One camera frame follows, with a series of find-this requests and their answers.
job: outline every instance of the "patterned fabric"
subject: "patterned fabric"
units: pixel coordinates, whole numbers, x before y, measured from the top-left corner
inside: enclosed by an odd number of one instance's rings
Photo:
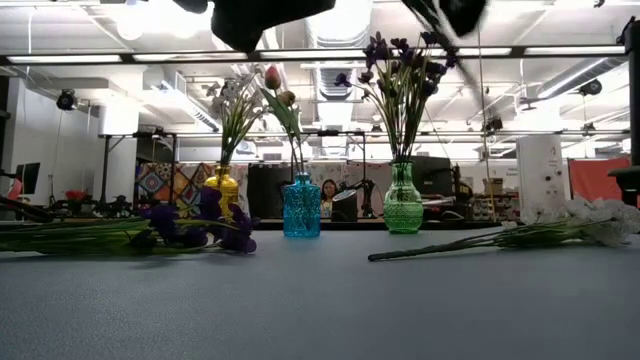
[[[174,176],[174,198],[184,215],[198,213],[195,206],[200,202],[200,190],[204,182],[212,176],[215,164],[176,164]],[[311,183],[322,186],[327,179],[336,184],[346,182],[355,184],[362,179],[362,163],[317,163],[308,164],[305,170],[311,174]],[[246,164],[233,165],[231,177],[238,182],[238,205],[246,213],[249,212],[247,198],[249,167]],[[170,164],[144,164],[140,167],[136,181],[139,194],[148,194],[160,201],[169,201],[169,186],[171,184]],[[376,183],[372,196],[375,213],[382,213],[382,197],[391,185],[391,167],[389,164],[367,164],[367,178]],[[358,208],[362,205],[363,192],[358,191]]]

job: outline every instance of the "desk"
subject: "desk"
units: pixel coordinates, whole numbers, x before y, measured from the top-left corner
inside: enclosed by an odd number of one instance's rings
[[[481,231],[257,232],[246,257],[0,254],[0,359],[638,358],[640,248],[366,261]]]

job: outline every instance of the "white flower lying on table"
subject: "white flower lying on table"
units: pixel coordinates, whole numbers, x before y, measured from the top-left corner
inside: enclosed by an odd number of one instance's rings
[[[565,202],[553,213],[554,218],[547,217],[544,223],[523,226],[504,223],[502,231],[467,237],[449,244],[372,254],[369,261],[493,246],[512,249],[564,245],[620,247],[628,245],[629,235],[640,232],[640,210],[620,200],[591,203],[577,198]]]

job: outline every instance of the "computer monitor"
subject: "computer monitor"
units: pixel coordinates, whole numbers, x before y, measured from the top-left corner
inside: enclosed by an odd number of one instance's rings
[[[453,196],[451,160],[430,156],[412,156],[413,184],[422,195]]]
[[[24,195],[33,195],[36,193],[39,172],[40,163],[18,165],[16,168],[16,175],[22,179],[22,192]]]
[[[291,184],[291,167],[275,164],[249,164],[247,200],[251,216],[282,219],[283,187]]]

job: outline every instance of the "blue glass vase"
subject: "blue glass vase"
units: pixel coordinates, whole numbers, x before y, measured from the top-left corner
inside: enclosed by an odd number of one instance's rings
[[[284,235],[320,235],[320,187],[311,184],[309,173],[298,173],[295,184],[284,187]]]

